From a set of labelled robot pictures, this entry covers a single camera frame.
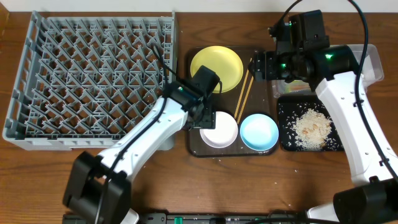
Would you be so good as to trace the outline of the light blue plastic bowl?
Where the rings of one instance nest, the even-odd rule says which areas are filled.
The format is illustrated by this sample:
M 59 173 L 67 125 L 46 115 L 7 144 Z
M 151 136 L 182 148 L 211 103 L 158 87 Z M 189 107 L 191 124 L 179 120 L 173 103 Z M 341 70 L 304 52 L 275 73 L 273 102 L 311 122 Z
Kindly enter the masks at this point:
M 239 134 L 243 143 L 254 151 L 271 150 L 279 139 L 277 123 L 266 114 L 252 114 L 245 118 Z

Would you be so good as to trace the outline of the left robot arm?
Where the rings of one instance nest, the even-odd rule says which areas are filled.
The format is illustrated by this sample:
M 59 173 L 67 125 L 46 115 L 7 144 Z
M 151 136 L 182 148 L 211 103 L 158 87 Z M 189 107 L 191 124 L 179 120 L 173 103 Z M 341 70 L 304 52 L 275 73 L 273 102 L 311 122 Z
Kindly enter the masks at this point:
M 132 183 L 157 150 L 174 146 L 183 128 L 215 128 L 210 98 L 220 77 L 201 66 L 188 80 L 166 84 L 150 112 L 122 139 L 97 156 L 82 152 L 74 161 L 63 204 L 87 223 L 137 223 L 131 208 Z

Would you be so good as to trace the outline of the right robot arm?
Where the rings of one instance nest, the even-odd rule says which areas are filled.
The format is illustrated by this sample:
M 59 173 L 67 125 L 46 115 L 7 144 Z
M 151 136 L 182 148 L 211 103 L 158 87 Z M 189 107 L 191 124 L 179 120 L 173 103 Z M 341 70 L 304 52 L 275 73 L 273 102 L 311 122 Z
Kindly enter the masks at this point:
M 369 104 L 363 58 L 331 46 L 320 11 L 282 17 L 269 28 L 276 49 L 250 64 L 257 79 L 309 84 L 329 113 L 348 158 L 354 187 L 307 211 L 307 223 L 386 223 L 397 220 L 397 154 Z

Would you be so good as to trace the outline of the clear plastic waste bin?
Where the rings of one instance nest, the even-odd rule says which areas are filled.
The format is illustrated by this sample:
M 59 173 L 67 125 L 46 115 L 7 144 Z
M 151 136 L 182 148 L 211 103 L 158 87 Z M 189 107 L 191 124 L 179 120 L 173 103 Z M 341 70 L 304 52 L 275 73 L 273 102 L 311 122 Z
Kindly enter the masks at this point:
M 384 72 L 382 69 L 382 63 L 377 51 L 377 48 L 373 44 L 368 45 L 366 58 L 364 60 L 363 70 L 361 72 L 363 79 L 363 87 L 367 91 L 367 87 L 379 82 L 384 79 Z M 293 93 L 284 93 L 284 87 L 286 82 L 283 80 L 273 80 L 272 82 L 272 93 L 274 98 L 278 98 L 286 94 L 298 94 L 298 95 L 314 95 L 311 90 L 302 90 Z

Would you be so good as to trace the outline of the wooden chopstick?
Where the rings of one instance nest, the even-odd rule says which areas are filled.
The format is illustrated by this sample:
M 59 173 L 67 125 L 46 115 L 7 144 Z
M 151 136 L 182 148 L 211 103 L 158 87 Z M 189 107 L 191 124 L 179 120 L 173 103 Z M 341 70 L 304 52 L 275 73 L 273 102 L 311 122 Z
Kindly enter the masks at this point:
M 242 99 L 242 97 L 243 97 L 243 92 L 244 92 L 244 89 L 245 89 L 245 86 L 246 86 L 246 82 L 247 82 L 247 79 L 248 79 L 248 75 L 249 75 L 249 70 L 247 69 L 247 70 L 246 70 L 246 74 L 245 74 L 245 76 L 244 76 L 243 85 L 242 85 L 242 88 L 241 88 L 241 91 L 240 91 L 240 94 L 239 94 L 238 103 L 237 103 L 237 105 L 236 105 L 236 109 L 235 109 L 235 112 L 234 112 L 234 118 L 235 118 L 235 120 L 237 120 L 237 118 L 238 118 L 239 107 L 240 107 L 240 104 L 241 104 L 241 99 Z
M 243 111 L 245 109 L 246 102 L 248 100 L 248 96 L 249 96 L 249 93 L 251 91 L 251 87 L 252 87 L 253 82 L 254 82 L 254 77 L 251 77 L 251 80 L 250 80 L 249 85 L 248 85 L 248 89 L 247 89 L 245 97 L 244 97 L 244 101 L 243 101 L 242 106 L 241 106 L 241 110 L 240 110 L 239 115 L 238 115 L 238 120 L 237 120 L 238 124 L 240 123 L 240 120 L 242 118 Z

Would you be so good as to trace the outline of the yellow plastic plate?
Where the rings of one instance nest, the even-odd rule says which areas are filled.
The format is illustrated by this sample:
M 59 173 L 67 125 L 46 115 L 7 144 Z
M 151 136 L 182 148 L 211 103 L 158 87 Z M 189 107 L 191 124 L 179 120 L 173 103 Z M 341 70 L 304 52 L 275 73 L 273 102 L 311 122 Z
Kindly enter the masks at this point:
M 236 87 L 243 77 L 243 63 L 238 54 L 223 46 L 210 46 L 195 54 L 190 65 L 191 77 L 204 65 L 214 71 L 222 82 L 222 93 Z

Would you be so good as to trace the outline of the dark brown serving tray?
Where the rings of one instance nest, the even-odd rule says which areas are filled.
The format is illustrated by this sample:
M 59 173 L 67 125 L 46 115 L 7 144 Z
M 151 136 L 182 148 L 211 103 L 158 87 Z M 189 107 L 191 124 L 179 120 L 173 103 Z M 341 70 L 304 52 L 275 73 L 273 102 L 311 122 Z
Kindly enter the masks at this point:
M 216 111 L 224 111 L 230 115 L 234 115 L 236 105 L 238 103 L 239 94 L 243 85 L 244 76 L 239 84 L 232 90 L 226 93 L 215 93 L 212 96 L 211 103 Z M 248 75 L 247 84 L 249 84 L 251 75 Z M 272 93 L 272 85 L 270 82 L 254 81 L 251 91 L 246 102 L 245 109 L 241 119 L 244 119 L 252 114 L 266 114 L 273 120 L 277 119 L 275 99 Z M 254 151 L 248 148 L 241 137 L 238 136 L 234 143 L 228 147 L 217 149 L 207 145 L 200 136 L 199 129 L 191 129 L 186 135 L 187 150 L 191 155 L 201 158 L 210 157 L 233 157 L 233 156 L 268 156 L 273 154 L 279 148 L 277 143 L 271 150 L 268 151 Z

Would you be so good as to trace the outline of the green printed wrapper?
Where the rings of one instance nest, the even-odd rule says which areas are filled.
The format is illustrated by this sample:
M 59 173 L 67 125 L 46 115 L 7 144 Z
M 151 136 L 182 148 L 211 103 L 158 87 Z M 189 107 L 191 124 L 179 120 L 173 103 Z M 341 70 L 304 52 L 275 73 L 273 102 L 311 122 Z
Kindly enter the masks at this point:
M 310 86 L 308 83 L 295 80 L 291 83 L 286 83 L 284 87 L 284 93 L 293 93 L 302 90 L 310 90 Z

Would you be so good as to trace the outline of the grey plastic dish rack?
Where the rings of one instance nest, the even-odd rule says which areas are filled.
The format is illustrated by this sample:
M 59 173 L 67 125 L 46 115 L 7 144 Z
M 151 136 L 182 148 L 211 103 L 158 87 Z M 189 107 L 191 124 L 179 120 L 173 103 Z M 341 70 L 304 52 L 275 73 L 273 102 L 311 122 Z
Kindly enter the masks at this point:
M 175 14 L 33 12 L 2 136 L 27 151 L 109 147 L 151 110 L 177 54 Z

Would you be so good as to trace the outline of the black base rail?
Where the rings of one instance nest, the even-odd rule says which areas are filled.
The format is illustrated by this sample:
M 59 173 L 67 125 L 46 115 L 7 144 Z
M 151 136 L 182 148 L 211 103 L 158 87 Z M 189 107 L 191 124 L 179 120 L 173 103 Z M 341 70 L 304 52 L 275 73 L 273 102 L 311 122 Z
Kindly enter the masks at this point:
M 145 213 L 139 215 L 137 224 L 209 224 L 225 223 L 239 224 L 248 223 L 266 218 L 297 218 L 301 215 L 288 212 L 274 212 L 267 215 L 187 215 L 187 214 L 165 214 Z

